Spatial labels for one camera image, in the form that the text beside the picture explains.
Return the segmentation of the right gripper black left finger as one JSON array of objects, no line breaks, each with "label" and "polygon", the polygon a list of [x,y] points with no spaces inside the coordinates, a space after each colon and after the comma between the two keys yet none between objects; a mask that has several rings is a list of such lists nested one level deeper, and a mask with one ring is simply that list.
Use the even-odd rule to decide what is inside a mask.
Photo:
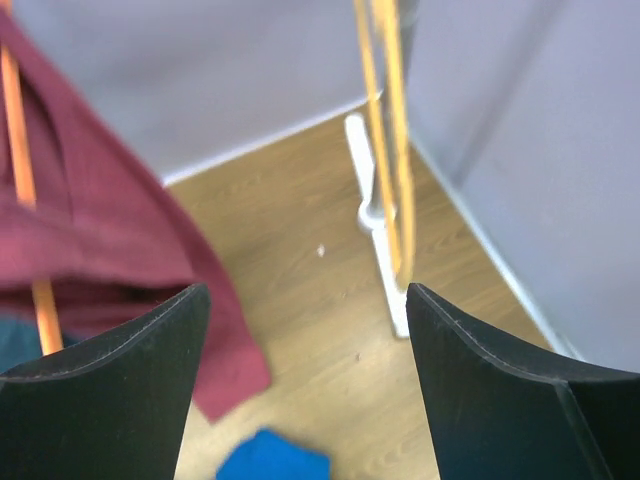
[{"label": "right gripper black left finger", "polygon": [[171,479],[209,322],[192,285],[1,376],[4,479]]}]

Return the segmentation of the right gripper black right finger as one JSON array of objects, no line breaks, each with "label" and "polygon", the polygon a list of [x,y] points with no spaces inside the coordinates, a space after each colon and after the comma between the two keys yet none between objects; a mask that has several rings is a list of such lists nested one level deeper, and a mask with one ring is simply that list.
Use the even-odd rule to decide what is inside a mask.
[{"label": "right gripper black right finger", "polygon": [[443,479],[635,479],[639,376],[545,350],[421,284],[407,319]]}]

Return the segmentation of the blue tank top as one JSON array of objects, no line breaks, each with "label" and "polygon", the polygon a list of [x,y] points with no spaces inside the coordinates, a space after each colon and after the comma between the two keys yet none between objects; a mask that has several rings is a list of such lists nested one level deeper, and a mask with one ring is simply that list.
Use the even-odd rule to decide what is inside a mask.
[{"label": "blue tank top", "polygon": [[216,472],[217,480],[329,480],[330,458],[270,429],[240,443]]}]

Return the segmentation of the yellow wooden hanger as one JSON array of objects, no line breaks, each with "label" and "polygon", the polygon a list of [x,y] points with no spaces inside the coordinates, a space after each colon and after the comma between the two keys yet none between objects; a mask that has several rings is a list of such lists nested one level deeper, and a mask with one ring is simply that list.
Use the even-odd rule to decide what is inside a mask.
[{"label": "yellow wooden hanger", "polygon": [[[391,264],[396,285],[405,289],[414,271],[416,227],[399,4],[355,1],[353,5]],[[378,90],[371,26],[384,53],[386,106]]]}]

